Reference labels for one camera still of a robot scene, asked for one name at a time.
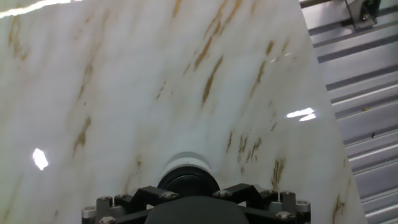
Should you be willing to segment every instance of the metal shelf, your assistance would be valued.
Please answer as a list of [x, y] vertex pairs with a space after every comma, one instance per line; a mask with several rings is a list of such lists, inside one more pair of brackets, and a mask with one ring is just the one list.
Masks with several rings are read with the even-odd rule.
[[345, 1], [299, 1], [366, 218], [398, 222], [398, 0], [361, 31]]

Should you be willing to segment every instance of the white marble surface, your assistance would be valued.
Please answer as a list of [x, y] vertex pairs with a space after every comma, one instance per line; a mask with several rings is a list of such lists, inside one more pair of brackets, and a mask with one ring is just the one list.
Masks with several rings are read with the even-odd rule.
[[0, 2], [1, 224], [79, 223], [181, 152], [366, 223], [298, 2], [58, 2]]

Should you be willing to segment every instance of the black ring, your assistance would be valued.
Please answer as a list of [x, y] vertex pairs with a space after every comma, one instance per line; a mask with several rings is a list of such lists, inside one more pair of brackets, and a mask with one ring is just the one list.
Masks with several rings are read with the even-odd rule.
[[183, 166], [171, 170], [162, 178], [157, 187], [178, 193], [181, 197], [211, 196], [220, 189], [213, 176], [195, 166]]

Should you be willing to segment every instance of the polished stone panel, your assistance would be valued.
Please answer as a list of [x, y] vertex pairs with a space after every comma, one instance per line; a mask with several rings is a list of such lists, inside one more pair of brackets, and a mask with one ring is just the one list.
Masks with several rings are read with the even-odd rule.
[[79, 223], [189, 155], [366, 223], [298, 1], [0, 2], [0, 223]]

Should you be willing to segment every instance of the bolt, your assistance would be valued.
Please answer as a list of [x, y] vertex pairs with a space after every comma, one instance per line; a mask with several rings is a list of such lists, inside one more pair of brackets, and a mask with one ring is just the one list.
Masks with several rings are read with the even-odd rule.
[[179, 194], [174, 193], [174, 192], [164, 192], [164, 193], [162, 193], [161, 197], [166, 200], [172, 200], [172, 199], [179, 197]]
[[282, 194], [286, 194], [286, 195], [290, 195], [290, 194], [292, 194], [293, 192], [281, 192]]
[[371, 17], [371, 15], [369, 15], [369, 13], [365, 13], [365, 14], [362, 16], [362, 21], [366, 21], [366, 20], [368, 20], [370, 17]]
[[100, 221], [99, 224], [112, 224], [115, 223], [116, 219], [113, 217], [103, 217]]
[[301, 204], [301, 205], [306, 205], [308, 204], [307, 201], [303, 201], [303, 200], [298, 200], [297, 203]]
[[213, 194], [215, 197], [225, 198], [231, 196], [231, 193], [227, 190], [219, 190]]
[[125, 198], [125, 197], [127, 197], [127, 194], [119, 194], [119, 195], [117, 195], [115, 197], [117, 197], [117, 198]]
[[100, 200], [112, 200], [112, 197], [110, 197], [110, 196], [102, 196], [102, 197], [100, 197], [98, 199], [100, 199]]
[[85, 207], [85, 210], [94, 210], [94, 209], [95, 209], [94, 206], [87, 206], [87, 207]]
[[293, 215], [289, 212], [281, 211], [281, 212], [276, 213], [275, 216], [277, 218], [280, 218], [281, 220], [286, 220], [286, 219], [294, 218], [295, 215]]
[[269, 194], [274, 194], [274, 193], [276, 193], [275, 190], [264, 190], [263, 192], [269, 193]]

